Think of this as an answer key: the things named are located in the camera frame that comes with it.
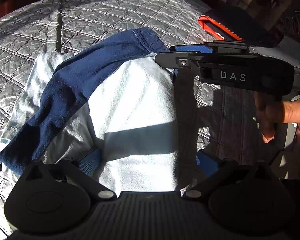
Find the screw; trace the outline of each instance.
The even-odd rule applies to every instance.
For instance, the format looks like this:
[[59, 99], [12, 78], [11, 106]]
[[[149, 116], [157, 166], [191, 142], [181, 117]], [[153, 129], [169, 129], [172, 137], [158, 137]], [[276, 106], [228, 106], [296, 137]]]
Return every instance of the screw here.
[[199, 198], [201, 196], [201, 192], [195, 189], [189, 190], [186, 192], [186, 196], [189, 198]]

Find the ribbed black surface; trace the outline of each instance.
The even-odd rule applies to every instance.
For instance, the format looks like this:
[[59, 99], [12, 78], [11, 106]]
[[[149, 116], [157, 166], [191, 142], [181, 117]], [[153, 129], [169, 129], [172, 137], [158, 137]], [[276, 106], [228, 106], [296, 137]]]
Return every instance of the ribbed black surface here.
[[[123, 192], [119, 199], [98, 204], [91, 217], [77, 228], [54, 236], [28, 236], [16, 231], [9, 240], [160, 240], [250, 239], [217, 225], [198, 202], [175, 192]], [[289, 239], [284, 234], [270, 239]]]

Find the black mount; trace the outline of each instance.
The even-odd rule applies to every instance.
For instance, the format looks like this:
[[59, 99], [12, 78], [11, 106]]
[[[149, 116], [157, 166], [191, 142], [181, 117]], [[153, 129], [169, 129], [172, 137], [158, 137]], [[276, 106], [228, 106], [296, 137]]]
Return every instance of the black mount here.
[[280, 59], [251, 53], [248, 45], [237, 41], [201, 44], [211, 52], [175, 51], [158, 53], [162, 68], [191, 68], [202, 83], [259, 91], [275, 96], [287, 95], [294, 82], [294, 67]]
[[238, 234], [280, 239], [279, 231], [294, 211], [289, 192], [267, 164], [233, 160], [220, 161], [218, 171], [183, 197], [178, 192], [122, 192], [119, 198], [81, 172], [76, 162], [33, 161], [4, 207], [7, 220], [18, 229], [10, 240], [144, 239], [149, 234], [163, 239]]

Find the finger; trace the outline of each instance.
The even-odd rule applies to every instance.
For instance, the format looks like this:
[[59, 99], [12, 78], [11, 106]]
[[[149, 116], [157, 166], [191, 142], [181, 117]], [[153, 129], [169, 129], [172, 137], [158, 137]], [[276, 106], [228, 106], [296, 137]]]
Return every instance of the finger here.
[[268, 143], [271, 141], [271, 139], [266, 138], [263, 134], [262, 134], [262, 140], [264, 143]]
[[262, 139], [265, 143], [268, 143], [274, 138], [274, 124], [266, 118], [265, 111], [258, 111], [258, 118]]
[[274, 102], [274, 96], [260, 93], [260, 92], [254, 92], [254, 102], [256, 105], [257, 110], [265, 110], [266, 106], [272, 102]]
[[277, 123], [300, 123], [300, 100], [275, 102], [266, 106], [266, 118]]
[[259, 125], [262, 132], [262, 139], [265, 143], [268, 143], [274, 138], [274, 126], [268, 121], [261, 121]]

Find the bed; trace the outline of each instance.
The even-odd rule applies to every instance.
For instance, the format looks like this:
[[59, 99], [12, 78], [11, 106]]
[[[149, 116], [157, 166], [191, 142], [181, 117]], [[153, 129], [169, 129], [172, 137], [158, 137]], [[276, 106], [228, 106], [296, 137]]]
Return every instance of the bed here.
[[[80, 52], [120, 31], [150, 27], [167, 46], [212, 41], [197, 19], [200, 0], [41, 0], [0, 19], [0, 136], [36, 56]], [[240, 163], [270, 159], [260, 143], [251, 92], [207, 85], [190, 72], [175, 82], [178, 189], [204, 178], [197, 149]], [[0, 151], [4, 148], [0, 141]], [[0, 239], [12, 233], [3, 213], [18, 176], [0, 164]]]

